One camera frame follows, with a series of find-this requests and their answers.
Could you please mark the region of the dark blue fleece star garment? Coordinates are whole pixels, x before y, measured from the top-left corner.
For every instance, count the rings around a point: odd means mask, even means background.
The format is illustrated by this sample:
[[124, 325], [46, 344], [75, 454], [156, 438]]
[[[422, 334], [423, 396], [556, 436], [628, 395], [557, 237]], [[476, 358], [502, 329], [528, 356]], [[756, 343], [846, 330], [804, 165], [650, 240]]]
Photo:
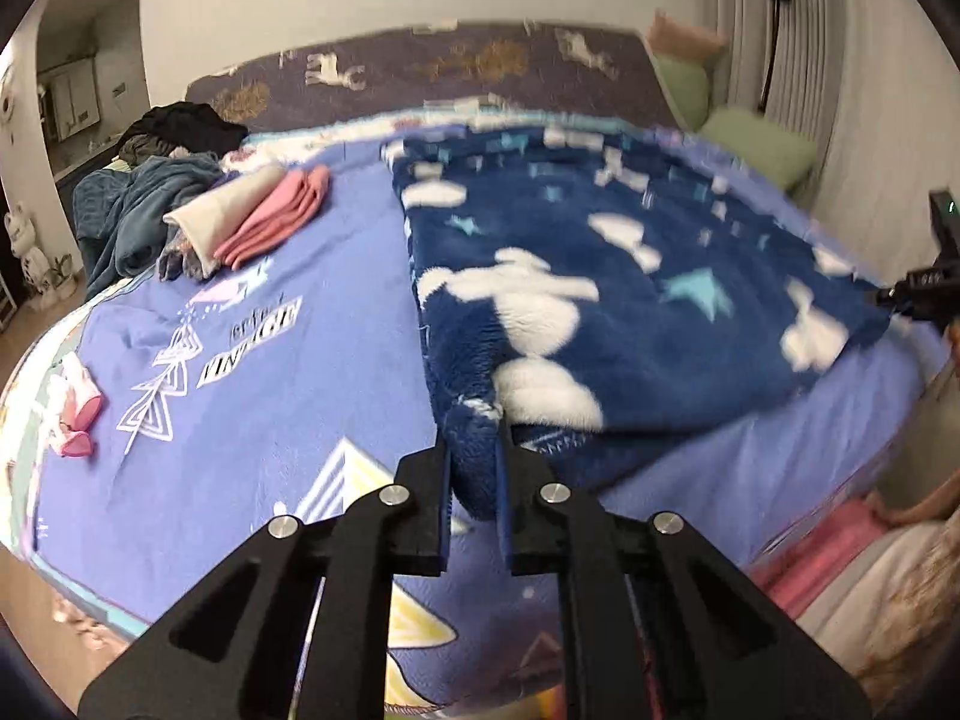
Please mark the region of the dark blue fleece star garment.
[[647, 133], [467, 130], [384, 158], [474, 517], [496, 511], [505, 426], [602, 488], [804, 394], [889, 328], [854, 268]]

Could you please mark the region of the black clothes pile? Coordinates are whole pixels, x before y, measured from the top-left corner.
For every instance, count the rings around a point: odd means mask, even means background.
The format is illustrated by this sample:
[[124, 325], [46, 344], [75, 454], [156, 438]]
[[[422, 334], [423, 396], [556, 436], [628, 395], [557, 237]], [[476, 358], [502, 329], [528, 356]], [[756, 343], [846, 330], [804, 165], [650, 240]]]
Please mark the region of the black clothes pile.
[[210, 104], [179, 101], [169, 106], [152, 107], [122, 133], [117, 149], [137, 137], [158, 138], [172, 146], [183, 146], [192, 153], [224, 156], [244, 142], [249, 130], [242, 124], [225, 121]]

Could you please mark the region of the green pillow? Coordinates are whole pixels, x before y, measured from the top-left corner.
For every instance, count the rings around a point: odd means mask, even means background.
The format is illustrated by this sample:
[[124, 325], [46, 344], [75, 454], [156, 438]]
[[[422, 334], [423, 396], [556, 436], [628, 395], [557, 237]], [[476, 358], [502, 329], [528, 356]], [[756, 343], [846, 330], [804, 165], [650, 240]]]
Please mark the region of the green pillow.
[[698, 135], [739, 158], [782, 192], [804, 181], [817, 160], [817, 145], [809, 138], [742, 107], [716, 107]]

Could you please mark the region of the purple printed bed sheet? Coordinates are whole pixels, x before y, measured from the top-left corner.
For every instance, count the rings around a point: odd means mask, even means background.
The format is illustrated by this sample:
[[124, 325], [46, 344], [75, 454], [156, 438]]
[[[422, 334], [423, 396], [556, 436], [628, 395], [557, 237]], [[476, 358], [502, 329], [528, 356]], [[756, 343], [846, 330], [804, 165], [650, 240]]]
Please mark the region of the purple printed bed sheet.
[[[203, 284], [114, 284], [21, 358], [2, 397], [5, 548], [114, 631], [139, 635], [270, 518], [340, 515], [404, 455], [444, 439], [384, 151], [421, 135], [553, 124], [651, 135], [872, 288], [779, 190], [683, 133], [524, 115], [337, 143], [317, 156], [332, 172], [319, 215], [275, 252]], [[68, 353], [104, 395], [88, 458], [47, 442], [49, 380]], [[804, 394], [682, 440], [607, 486], [573, 488], [627, 517], [679, 512], [750, 566], [871, 483], [946, 357], [934, 328], [890, 316], [876, 344]], [[395, 584], [389, 707], [498, 706], [555, 684], [555, 587], [511, 577], [493, 517], [469, 514], [457, 494], [449, 546], [444, 575]]]

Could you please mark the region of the grey window curtain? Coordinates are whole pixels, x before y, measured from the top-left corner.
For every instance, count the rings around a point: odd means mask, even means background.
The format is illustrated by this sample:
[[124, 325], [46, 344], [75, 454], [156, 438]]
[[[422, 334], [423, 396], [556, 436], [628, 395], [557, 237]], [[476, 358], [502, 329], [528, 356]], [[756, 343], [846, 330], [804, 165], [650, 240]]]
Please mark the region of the grey window curtain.
[[[713, 101], [755, 112], [770, 45], [770, 0], [711, 0], [715, 30], [729, 47], [713, 67]], [[839, 106], [846, 0], [793, 0], [781, 16], [765, 117], [827, 153]]]

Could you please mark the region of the small pink white garment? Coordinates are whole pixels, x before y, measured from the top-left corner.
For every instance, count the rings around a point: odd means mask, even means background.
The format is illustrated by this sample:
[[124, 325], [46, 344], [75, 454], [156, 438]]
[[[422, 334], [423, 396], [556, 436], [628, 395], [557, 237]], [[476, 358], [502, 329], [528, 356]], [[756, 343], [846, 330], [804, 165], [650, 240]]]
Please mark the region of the small pink white garment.
[[91, 457], [94, 440], [89, 431], [103, 405], [103, 392], [80, 358], [65, 355], [47, 389], [49, 447], [60, 457]]

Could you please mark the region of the green upright cushion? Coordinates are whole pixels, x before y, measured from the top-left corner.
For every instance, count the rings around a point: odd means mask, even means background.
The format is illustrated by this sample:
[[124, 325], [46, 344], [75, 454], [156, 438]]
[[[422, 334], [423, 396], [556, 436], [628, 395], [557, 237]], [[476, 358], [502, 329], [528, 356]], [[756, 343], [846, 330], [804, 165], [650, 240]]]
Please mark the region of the green upright cushion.
[[686, 130], [698, 132], [708, 121], [711, 107], [711, 83], [701, 65], [670, 55], [652, 57], [675, 117]]

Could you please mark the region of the pink pillow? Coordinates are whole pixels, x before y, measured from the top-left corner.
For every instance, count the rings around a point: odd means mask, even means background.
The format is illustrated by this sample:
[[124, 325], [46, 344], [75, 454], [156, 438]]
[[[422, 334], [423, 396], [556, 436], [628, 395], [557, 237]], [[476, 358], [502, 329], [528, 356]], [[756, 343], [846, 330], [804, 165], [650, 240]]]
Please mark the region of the pink pillow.
[[672, 20], [664, 10], [654, 11], [646, 42], [654, 54], [669, 55], [702, 67], [715, 64], [729, 47], [729, 41], [719, 32], [684, 25]]

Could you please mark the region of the dark deer-print headboard cover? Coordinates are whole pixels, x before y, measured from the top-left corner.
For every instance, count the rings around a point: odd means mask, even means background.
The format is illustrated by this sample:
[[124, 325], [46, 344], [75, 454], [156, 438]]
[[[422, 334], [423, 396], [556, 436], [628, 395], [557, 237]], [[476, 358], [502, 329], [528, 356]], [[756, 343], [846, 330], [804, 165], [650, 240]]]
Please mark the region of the dark deer-print headboard cover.
[[469, 99], [641, 128], [675, 124], [638, 34], [545, 21], [389, 29], [288, 49], [202, 76], [185, 99], [252, 132]]

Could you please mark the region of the folded beige garment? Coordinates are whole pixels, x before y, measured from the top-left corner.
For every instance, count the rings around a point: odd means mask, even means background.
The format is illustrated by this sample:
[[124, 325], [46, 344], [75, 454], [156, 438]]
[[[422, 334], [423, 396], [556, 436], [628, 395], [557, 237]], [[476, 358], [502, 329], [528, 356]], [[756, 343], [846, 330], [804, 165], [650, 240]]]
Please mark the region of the folded beige garment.
[[242, 174], [232, 181], [210, 188], [176, 210], [163, 216], [194, 249], [200, 265], [200, 279], [210, 278], [220, 268], [215, 250], [231, 238], [245, 218], [267, 199], [285, 177], [286, 167], [267, 164], [259, 171]]

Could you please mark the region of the teal fleece blanket pile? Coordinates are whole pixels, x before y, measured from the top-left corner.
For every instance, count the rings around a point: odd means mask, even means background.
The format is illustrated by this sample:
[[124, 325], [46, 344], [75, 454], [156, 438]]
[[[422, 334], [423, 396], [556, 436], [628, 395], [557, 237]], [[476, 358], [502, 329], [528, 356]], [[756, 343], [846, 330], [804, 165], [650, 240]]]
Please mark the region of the teal fleece blanket pile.
[[86, 299], [133, 278], [166, 247], [164, 216], [196, 199], [223, 176], [213, 153], [149, 156], [132, 171], [98, 169], [78, 182], [71, 210], [86, 273]]

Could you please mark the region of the folded pink garment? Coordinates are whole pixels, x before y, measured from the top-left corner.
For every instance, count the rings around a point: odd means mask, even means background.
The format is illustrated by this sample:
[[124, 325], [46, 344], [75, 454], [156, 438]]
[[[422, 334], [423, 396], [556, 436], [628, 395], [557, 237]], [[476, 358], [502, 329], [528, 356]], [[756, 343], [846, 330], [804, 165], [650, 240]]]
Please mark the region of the folded pink garment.
[[267, 254], [311, 221], [331, 188], [327, 166], [293, 169], [268, 193], [241, 226], [215, 250], [215, 260], [239, 270], [249, 260]]

